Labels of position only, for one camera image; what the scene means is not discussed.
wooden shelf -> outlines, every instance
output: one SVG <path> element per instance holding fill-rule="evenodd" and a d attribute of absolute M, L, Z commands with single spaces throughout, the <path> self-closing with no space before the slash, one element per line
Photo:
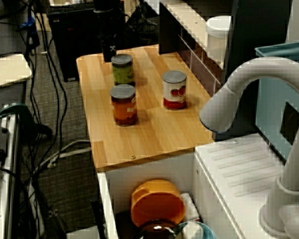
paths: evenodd
<path fill-rule="evenodd" d="M 181 3 L 170 3 L 165 0 L 162 4 L 175 17 L 182 27 L 193 37 L 198 45 L 206 51 L 208 34 L 206 33 L 206 21 L 183 1 Z M 224 62 L 216 62 L 223 69 Z"/>

orange jar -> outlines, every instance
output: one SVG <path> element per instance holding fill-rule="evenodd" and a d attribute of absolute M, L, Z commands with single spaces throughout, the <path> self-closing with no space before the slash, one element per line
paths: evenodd
<path fill-rule="evenodd" d="M 130 126 L 138 121 L 135 88 L 131 85 L 117 85 L 111 88 L 114 121 L 120 126 Z"/>

jar lid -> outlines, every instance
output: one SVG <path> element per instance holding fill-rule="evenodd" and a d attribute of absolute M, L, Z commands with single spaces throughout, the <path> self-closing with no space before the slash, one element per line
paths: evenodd
<path fill-rule="evenodd" d="M 129 54 L 118 54 L 112 56 L 111 62 L 116 67 L 125 67 L 133 61 L 133 57 Z"/>
<path fill-rule="evenodd" d="M 181 71 L 166 71 L 162 78 L 169 83 L 180 83 L 186 80 L 186 74 Z"/>
<path fill-rule="evenodd" d="M 135 88 L 131 85 L 121 84 L 111 88 L 110 94 L 116 99 L 129 99 L 135 94 Z"/>

faucet spout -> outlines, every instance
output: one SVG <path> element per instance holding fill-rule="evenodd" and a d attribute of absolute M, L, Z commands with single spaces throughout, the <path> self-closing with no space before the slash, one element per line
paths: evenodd
<path fill-rule="evenodd" d="M 299 93 L 299 63 L 280 57 L 253 59 L 238 67 L 219 92 L 202 108 L 200 120 L 203 125 L 212 131 L 226 131 L 233 122 L 243 91 L 259 78 L 283 80 Z M 289 238 L 279 217 L 279 209 L 293 203 L 299 203 L 299 129 L 285 170 L 277 178 L 261 209 L 261 225 L 269 234 Z"/>

white lid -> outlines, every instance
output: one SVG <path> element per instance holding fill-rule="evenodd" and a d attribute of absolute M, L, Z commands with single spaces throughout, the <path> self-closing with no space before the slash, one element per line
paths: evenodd
<path fill-rule="evenodd" d="M 225 39 L 229 32 L 231 16 L 216 16 L 206 23 L 206 32 L 217 38 Z"/>

